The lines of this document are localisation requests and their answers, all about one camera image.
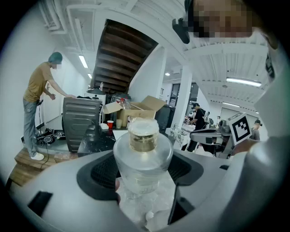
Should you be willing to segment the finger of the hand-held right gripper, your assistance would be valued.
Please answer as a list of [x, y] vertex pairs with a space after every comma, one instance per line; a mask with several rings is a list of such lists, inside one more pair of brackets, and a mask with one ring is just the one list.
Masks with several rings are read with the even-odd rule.
[[190, 139], [204, 145], [221, 145], [223, 143], [222, 134], [218, 129], [195, 130], [190, 133]]

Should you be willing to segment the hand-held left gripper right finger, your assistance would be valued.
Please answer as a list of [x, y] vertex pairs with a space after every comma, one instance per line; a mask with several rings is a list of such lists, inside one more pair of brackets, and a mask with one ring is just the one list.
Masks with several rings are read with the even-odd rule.
[[240, 178], [246, 153], [219, 159], [175, 150], [169, 173], [175, 183], [172, 208], [149, 220], [152, 232], [223, 232], [222, 215]]

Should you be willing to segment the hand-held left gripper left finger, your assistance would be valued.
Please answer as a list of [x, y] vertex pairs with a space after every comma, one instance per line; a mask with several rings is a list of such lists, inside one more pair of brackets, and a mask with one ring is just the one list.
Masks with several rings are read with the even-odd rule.
[[50, 166], [14, 199], [41, 232], [138, 232], [119, 208], [111, 150]]

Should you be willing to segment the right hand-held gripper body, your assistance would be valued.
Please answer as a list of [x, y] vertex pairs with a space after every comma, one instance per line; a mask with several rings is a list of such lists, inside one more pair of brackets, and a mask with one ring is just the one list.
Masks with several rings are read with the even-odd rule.
[[216, 156], [228, 159], [235, 146], [251, 136], [247, 114], [239, 112], [226, 120], [221, 120], [217, 134], [219, 136], [217, 136], [215, 145], [220, 145], [221, 151], [216, 151]]

